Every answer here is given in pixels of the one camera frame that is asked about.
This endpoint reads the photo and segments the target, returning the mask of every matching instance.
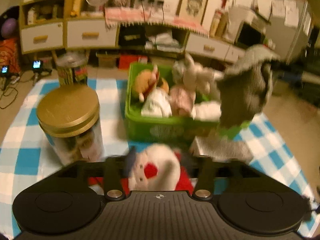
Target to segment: green box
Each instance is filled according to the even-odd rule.
[[[131,87],[135,77],[144,69],[153,69],[152,64],[132,63],[130,65],[128,87],[125,102],[125,117],[127,119],[127,135],[130,140],[143,142],[192,142],[195,136],[207,136],[212,128],[218,128],[218,122],[204,122],[193,120],[191,117],[167,117],[155,118],[141,116],[142,105],[138,99],[131,97]],[[169,87],[174,85],[172,80],[172,68],[158,66],[160,76],[166,79]],[[229,130],[221,130],[221,135],[233,138],[241,127],[233,127]]]

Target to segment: black circular cover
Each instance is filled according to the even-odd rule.
[[[52,178],[22,191],[12,204],[18,225],[38,234],[63,234],[92,221],[99,196],[73,178]]]
[[[295,230],[305,214],[305,203],[292,191],[260,190],[223,193],[218,208],[229,222],[251,234],[283,234]]]

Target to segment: drawer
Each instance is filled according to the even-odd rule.
[[[228,53],[226,55],[225,61],[236,63],[238,59],[244,56],[244,53],[245,53],[244,49],[239,49],[237,47],[230,46]]]
[[[67,48],[115,47],[117,28],[107,29],[105,20],[68,21]]]
[[[21,30],[23,53],[63,48],[63,23],[49,23]]]
[[[205,57],[224,60],[230,44],[211,38],[205,38],[191,33],[188,39],[186,51]]]

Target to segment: drawer handle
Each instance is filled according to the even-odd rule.
[[[85,33],[82,33],[82,37],[83,38],[98,38],[99,33],[98,32],[85,32]]]
[[[215,48],[209,45],[204,45],[203,50],[213,52]]]
[[[48,35],[37,36],[33,38],[33,43],[46,41],[48,39]]]

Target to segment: checkered tablecloth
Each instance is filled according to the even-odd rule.
[[[138,151],[149,145],[126,140],[124,104],[127,81],[90,79],[88,84],[99,96],[103,157],[123,155],[133,145]],[[14,198],[25,188],[61,168],[36,117],[39,100],[58,86],[57,80],[41,80],[35,85],[0,148],[0,232],[11,238],[20,232],[12,214]],[[252,167],[313,199],[299,164],[264,114],[256,116],[249,128],[242,130],[235,139],[245,141],[250,147],[254,155]],[[302,223],[299,232],[303,236],[311,236],[319,219],[313,212],[311,220]]]

